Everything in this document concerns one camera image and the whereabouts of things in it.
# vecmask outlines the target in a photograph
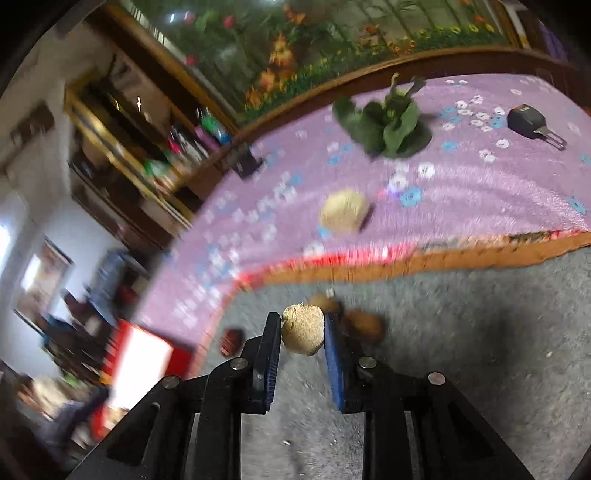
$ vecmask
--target picture frame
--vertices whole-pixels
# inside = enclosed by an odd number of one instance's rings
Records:
[[[72,266],[72,259],[45,237],[22,277],[14,312],[42,333],[38,320],[53,306]]]

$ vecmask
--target white wall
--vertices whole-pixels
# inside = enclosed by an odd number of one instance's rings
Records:
[[[45,235],[72,259],[74,266],[70,268],[63,287],[79,300],[85,295],[84,284],[90,284],[107,250],[125,248],[71,199],[65,199],[55,211],[47,224]],[[50,311],[59,318],[70,316],[62,300]]]
[[[19,244],[11,255],[17,257],[18,265],[26,268],[33,253],[43,244],[44,237],[49,238],[65,255],[70,257],[70,267],[64,283],[67,288],[82,299],[83,285],[89,284],[107,250],[124,248],[124,246],[107,230],[100,226],[76,202],[65,198],[47,222],[39,227],[29,224],[21,236],[29,239]],[[15,284],[20,283],[24,268],[14,274]],[[67,319],[69,312],[61,299],[53,304],[50,312],[57,317]],[[12,309],[7,312],[4,322],[0,324],[0,358],[17,372],[32,377],[39,375],[57,375],[58,370],[51,357],[41,348],[41,336],[18,317]]]
[[[65,40],[49,31],[0,98],[0,136],[7,135],[42,100],[56,123],[53,130],[26,147],[9,172],[12,188],[27,204],[27,215],[20,231],[11,232],[14,246],[0,271],[0,358],[31,376],[56,375],[57,368],[41,350],[39,334],[13,313],[12,299],[15,285],[20,283],[44,235],[61,244],[74,261],[66,282],[74,294],[82,292],[82,282],[90,279],[106,249],[120,246],[69,199],[67,163],[73,126],[63,112],[65,85],[92,67],[105,71],[111,55],[108,45],[85,24],[74,28]],[[60,303],[53,309],[58,315],[65,309]]]

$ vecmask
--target floor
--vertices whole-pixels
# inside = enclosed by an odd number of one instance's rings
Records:
[[[528,268],[334,288],[346,307],[387,317],[387,338],[368,353],[401,373],[445,373],[536,479],[566,479],[591,443],[590,260],[580,249]],[[222,326],[260,335],[268,311],[330,286],[241,294]],[[204,372],[222,360],[215,343]],[[282,349],[271,412],[244,417],[243,479],[361,478],[363,418],[332,407],[323,349]]]

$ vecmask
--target small toy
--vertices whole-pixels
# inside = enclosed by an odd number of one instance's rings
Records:
[[[559,150],[566,148],[566,141],[546,126],[546,117],[529,105],[511,109],[507,115],[507,126],[514,132],[532,140],[542,139]]]

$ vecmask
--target red ball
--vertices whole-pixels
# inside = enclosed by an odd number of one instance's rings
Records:
[[[244,342],[244,332],[238,328],[225,329],[220,340],[220,353],[225,358],[235,356]]]

